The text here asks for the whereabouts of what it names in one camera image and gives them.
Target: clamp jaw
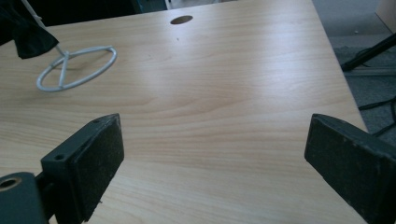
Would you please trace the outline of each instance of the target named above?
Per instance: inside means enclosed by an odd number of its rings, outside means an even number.
[[[124,158],[120,116],[95,119],[41,159],[38,176],[0,178],[2,223],[88,221]]]
[[[396,220],[396,148],[346,123],[314,114],[306,160],[369,224]]]

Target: black fabric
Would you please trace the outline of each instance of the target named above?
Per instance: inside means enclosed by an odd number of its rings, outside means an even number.
[[[49,32],[21,16],[13,0],[0,0],[0,44],[14,39],[22,59],[33,58],[53,49],[59,42]]]

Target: wooden desk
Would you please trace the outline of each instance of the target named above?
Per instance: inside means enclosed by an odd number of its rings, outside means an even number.
[[[193,20],[171,25],[183,15]],[[305,161],[313,113],[364,128],[310,0],[238,1],[51,27],[116,63],[70,91],[36,89],[56,50],[0,48],[0,175],[119,112],[126,158],[90,223],[364,223]],[[70,65],[70,76],[106,55]]]

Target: gray carpet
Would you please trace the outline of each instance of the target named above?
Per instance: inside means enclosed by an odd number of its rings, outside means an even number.
[[[347,62],[364,50],[363,48],[343,47],[334,49],[340,63]],[[382,102],[396,96],[396,48],[389,49],[372,60],[345,72],[346,81],[358,106]],[[390,104],[362,110],[361,116],[369,133],[379,130],[393,123]],[[396,147],[396,128],[390,129],[379,138]]]

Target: cord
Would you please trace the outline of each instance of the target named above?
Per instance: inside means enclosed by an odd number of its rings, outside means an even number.
[[[387,131],[391,130],[392,128],[396,127],[396,110],[395,110],[395,106],[396,106],[396,97],[393,97],[392,99],[386,100],[386,101],[381,101],[381,102],[377,102],[377,103],[373,103],[373,104],[369,104],[369,105],[362,105],[359,106],[359,110],[369,110],[369,109],[374,109],[377,107],[380,107],[382,105],[387,105],[390,104],[390,112],[392,114],[392,119],[393,119],[393,123],[391,123],[390,125],[386,126],[385,128],[379,130],[376,133],[373,133],[373,136],[375,137],[379,137],[382,134],[386,133]]]

